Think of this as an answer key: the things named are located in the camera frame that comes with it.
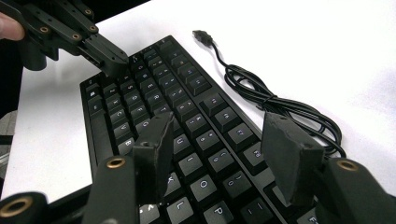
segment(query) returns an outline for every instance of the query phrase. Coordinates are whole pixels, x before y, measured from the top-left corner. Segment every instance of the key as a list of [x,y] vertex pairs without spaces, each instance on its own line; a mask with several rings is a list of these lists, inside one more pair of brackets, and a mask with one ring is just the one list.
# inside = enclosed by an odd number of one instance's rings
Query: key
[[198,109],[192,100],[187,100],[181,105],[176,107],[175,115],[180,120],[180,122],[184,122],[187,119],[190,119],[192,116],[198,113]]
[[228,224],[233,222],[233,214],[224,201],[216,203],[204,212],[207,224]]
[[184,122],[186,133],[190,138],[196,138],[199,134],[209,130],[210,126],[202,114],[197,114]]
[[119,146],[118,146],[119,154],[121,156],[124,156],[124,155],[130,153],[133,146],[134,146],[134,139],[131,137],[131,138],[127,139],[125,142],[119,144]]
[[190,154],[190,156],[181,160],[177,165],[182,173],[184,183],[191,182],[205,171],[205,168],[196,153]]
[[156,204],[146,204],[139,208],[140,224],[162,223]]
[[218,114],[221,110],[227,107],[227,103],[225,103],[218,93],[203,100],[200,105],[209,117]]
[[251,203],[241,209],[242,218],[248,224],[263,224],[273,218],[271,210],[262,201],[256,198]]
[[230,107],[227,107],[216,114],[215,117],[212,118],[212,121],[219,131],[225,133],[239,124],[241,118],[239,118]]
[[186,134],[175,138],[174,140],[174,161],[179,161],[182,158],[190,155],[194,151],[194,148],[186,137]]
[[218,189],[209,175],[204,175],[190,185],[192,196],[199,207],[207,206],[215,201],[218,196]]
[[169,220],[172,224],[192,223],[194,221],[194,212],[192,211],[189,200],[186,197],[172,203],[166,208]]
[[177,88],[177,85],[174,85],[174,87],[175,89],[168,89],[171,91],[169,92],[169,94],[166,95],[166,99],[168,100],[168,103],[170,106],[172,106],[172,108],[175,108],[177,105],[180,105],[181,103],[189,99],[187,93],[180,86],[178,86]]
[[88,110],[90,111],[90,116],[105,113],[105,110],[103,109],[103,102],[101,100],[90,102],[88,105]]
[[136,124],[134,128],[136,129],[136,133],[140,135],[143,130],[145,130],[149,126],[150,119],[145,119],[142,122]]
[[211,87],[212,85],[210,85],[207,80],[202,76],[194,79],[187,84],[187,88],[193,96],[197,96]]
[[175,198],[181,196],[183,192],[184,190],[180,185],[180,181],[178,180],[176,173],[172,172],[168,177],[168,188],[163,196],[165,202],[169,203],[173,201]]
[[246,165],[252,175],[257,175],[267,168],[267,163],[264,160],[261,150],[261,143],[258,142],[240,154],[241,161]]
[[209,171],[215,178],[223,178],[232,172],[237,164],[230,152],[224,148],[208,158]]
[[191,63],[187,63],[178,69],[178,76],[183,80],[184,84],[193,81],[200,75],[201,74]]
[[116,138],[116,145],[121,144],[126,139],[133,137],[131,133],[131,128],[129,127],[129,123],[125,122],[121,124],[119,127],[114,129],[114,136]]
[[143,120],[149,119],[149,112],[147,111],[145,106],[141,105],[138,108],[131,111],[131,116],[134,125],[137,125]]
[[111,124],[113,125],[113,128],[119,126],[120,124],[126,121],[125,110],[120,109],[116,111],[110,116],[110,120],[111,120]]
[[223,147],[223,144],[220,142],[218,136],[213,132],[213,130],[209,130],[197,137],[194,143],[196,145],[197,152],[201,157],[212,155],[215,151]]
[[244,196],[248,195],[252,190],[248,178],[242,173],[242,171],[238,171],[228,177],[222,182],[222,185],[226,189],[230,201],[233,203],[240,203],[241,200],[244,199]]
[[228,131],[224,137],[235,152],[239,152],[258,140],[246,123],[241,123],[234,127]]

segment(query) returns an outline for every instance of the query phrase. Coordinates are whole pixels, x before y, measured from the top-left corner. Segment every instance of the function key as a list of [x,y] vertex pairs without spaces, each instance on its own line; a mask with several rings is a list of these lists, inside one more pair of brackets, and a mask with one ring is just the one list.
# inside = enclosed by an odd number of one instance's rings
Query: function key
[[264,160],[260,142],[246,149],[244,152],[239,154],[239,157],[252,175],[257,175],[259,172],[267,168],[267,163]]
[[233,223],[233,213],[224,201],[221,201],[204,212],[207,224],[229,224]]
[[246,223],[264,224],[274,215],[261,198],[256,198],[241,209],[242,218]]
[[228,131],[224,137],[235,152],[239,152],[258,140],[256,135],[254,135],[245,123],[241,123],[234,127]]
[[214,116],[227,107],[227,103],[218,93],[206,98],[200,105],[209,117]]
[[193,96],[197,96],[211,87],[212,85],[204,77],[198,77],[187,84],[187,88],[189,88]]

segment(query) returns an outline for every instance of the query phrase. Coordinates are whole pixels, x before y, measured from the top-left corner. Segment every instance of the white table surface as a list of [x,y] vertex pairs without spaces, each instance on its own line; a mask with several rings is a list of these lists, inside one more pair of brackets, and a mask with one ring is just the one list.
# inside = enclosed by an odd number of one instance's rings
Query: white table surface
[[[226,63],[332,118],[348,157],[396,195],[395,24],[387,0],[153,0],[98,26],[128,54],[173,35],[261,127],[263,113],[230,90],[191,33],[209,32]],[[53,202],[91,184],[79,83],[98,71],[64,51],[43,71],[24,70],[2,198],[33,190]]]

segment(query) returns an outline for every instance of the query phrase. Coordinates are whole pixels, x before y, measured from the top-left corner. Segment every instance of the keyboard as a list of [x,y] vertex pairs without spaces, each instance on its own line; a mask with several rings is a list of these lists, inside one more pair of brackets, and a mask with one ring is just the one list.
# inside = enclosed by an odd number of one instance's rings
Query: keyboard
[[150,118],[175,114],[164,203],[141,206],[140,223],[317,223],[314,204],[285,202],[261,131],[172,36],[129,59],[124,76],[99,73],[80,91],[93,178],[98,162],[132,150]]

